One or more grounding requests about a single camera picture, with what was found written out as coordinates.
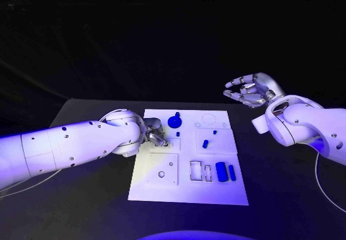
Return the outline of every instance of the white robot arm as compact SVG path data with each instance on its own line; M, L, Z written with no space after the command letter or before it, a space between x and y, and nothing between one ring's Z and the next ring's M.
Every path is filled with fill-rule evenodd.
M138 153L145 141L167 146L163 135L157 118L143 119L130 110L119 109L99 121L83 121L0 138L0 189L109 153L130 157Z
M346 109L324 109L314 101L287 95L262 72L233 79L225 87L245 84L241 93L223 95L251 108L267 105L265 114L252 120L259 134L269 131L284 146L307 144L320 155L346 165Z

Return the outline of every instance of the white cable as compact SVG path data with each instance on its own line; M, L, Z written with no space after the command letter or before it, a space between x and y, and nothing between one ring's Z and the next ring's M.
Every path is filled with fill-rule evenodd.
M7 196L10 196L10 195L13 195L13 194L21 193L23 191L26 191L26 190L32 189L33 187L36 187L36 186L37 186L39 184L42 184L47 179L50 179L50 178L58 174L59 171L60 171L60 170L58 170L43 181L40 181L40 182L39 182L37 184L34 184L33 186L27 187L26 189L20 190L20 191L16 191L16 192L4 195L4 196L0 196L0 199L4 198L4 197L7 197Z
M8 186L7 188L4 188L4 189L0 189L0 192L3 192L3 191L6 191L6 190L8 190L8 189L11 189L13 187L16 187L19 184L21 184L26 180L23 180L23 181L19 181L17 183L14 183L11 186Z
M318 157L320 157L320 153L317 153L316 164L314 164L314 177L316 177L316 181L317 181L317 184L318 184L318 189L320 189L321 193L324 194L326 199L327 199L327 200L333 203L333 205L346 213L346 210L343 210L343 209L337 206L337 204L331 201L331 199L329 198L327 194L326 194L324 191L323 191L323 187L321 187L321 184L320 184L320 181L318 181L318 176L317 176Z
M101 119L99 119L98 121L102 122L109 114L112 114L112 113L115 113L115 112L119 112L119 111L127 111L127 109L121 108L121 109L115 109L115 110L109 111L109 112L101 117Z

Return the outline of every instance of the white board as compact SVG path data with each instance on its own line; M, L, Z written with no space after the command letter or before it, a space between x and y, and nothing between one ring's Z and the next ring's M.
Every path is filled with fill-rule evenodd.
M181 126L170 128L169 118L176 112L180 113ZM228 112L145 109L144 118L161 120L164 138L170 145L156 147L150 142L141 145L128 200L249 205ZM206 148L202 147L205 140L209 141ZM202 180L192 180L192 162L200 162ZM226 168L233 166L236 181L218 181L218 162L225 162Z

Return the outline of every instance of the dark backdrop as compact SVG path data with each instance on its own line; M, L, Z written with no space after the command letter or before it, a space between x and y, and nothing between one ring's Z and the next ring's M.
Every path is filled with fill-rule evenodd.
M235 103L223 85L256 72L287 94L346 107L346 19L331 1L95 2L1 3L1 134L47 127L70 98Z

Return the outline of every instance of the black table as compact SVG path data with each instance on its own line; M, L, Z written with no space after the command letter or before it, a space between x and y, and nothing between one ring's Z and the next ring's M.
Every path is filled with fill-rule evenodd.
M316 152L281 146L251 120L264 108L241 104L69 100L52 127L98 120L114 109L226 110L249 206L128 201L135 157L105 158L62 170L30 190L0 199L1 239L135 239L203 230L255 239L346 239L346 214L329 203L316 177ZM50 173L29 181L27 187ZM346 167L320 159L320 182L344 203Z

